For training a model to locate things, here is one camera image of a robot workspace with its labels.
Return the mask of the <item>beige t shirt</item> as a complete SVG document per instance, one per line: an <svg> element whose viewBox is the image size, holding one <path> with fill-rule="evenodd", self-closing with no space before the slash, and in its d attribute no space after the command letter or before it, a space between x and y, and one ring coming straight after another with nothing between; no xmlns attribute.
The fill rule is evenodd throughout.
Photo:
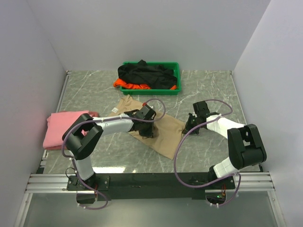
<svg viewBox="0 0 303 227"><path fill-rule="evenodd" d="M120 99L118 105L109 116L116 116L127 111L140 109L142 106L142 102L134 100L130 95L127 95ZM137 131L132 131L129 134L159 154L173 159L178 144L182 139L184 127L184 122L166 114L161 120L154 123L153 138L142 137Z"/></svg>

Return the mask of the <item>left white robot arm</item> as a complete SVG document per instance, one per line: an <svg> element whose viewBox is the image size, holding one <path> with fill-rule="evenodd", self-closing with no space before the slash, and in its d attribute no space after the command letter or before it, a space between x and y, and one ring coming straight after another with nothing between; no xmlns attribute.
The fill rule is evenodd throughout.
<svg viewBox="0 0 303 227"><path fill-rule="evenodd" d="M63 146L69 151L69 158L79 174L78 185L84 190L97 186L90 156L102 136L136 131L140 136L152 138L155 116L156 112L148 105L105 118L81 114L62 136Z"/></svg>

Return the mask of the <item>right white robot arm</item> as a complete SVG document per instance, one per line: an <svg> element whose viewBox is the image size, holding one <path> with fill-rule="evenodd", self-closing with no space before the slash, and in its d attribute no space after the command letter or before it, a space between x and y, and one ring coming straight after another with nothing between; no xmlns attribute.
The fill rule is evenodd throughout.
<svg viewBox="0 0 303 227"><path fill-rule="evenodd" d="M230 111L220 114L211 112L207 101L194 103L194 112L189 114L182 131L184 135L198 134L201 128L205 128L227 139L228 157L211 166L207 173L207 182L214 189L218 189L224 184L224 177L235 174L248 166L259 165L267 159L257 126L227 119L226 116L232 113L232 107L227 106Z"/></svg>

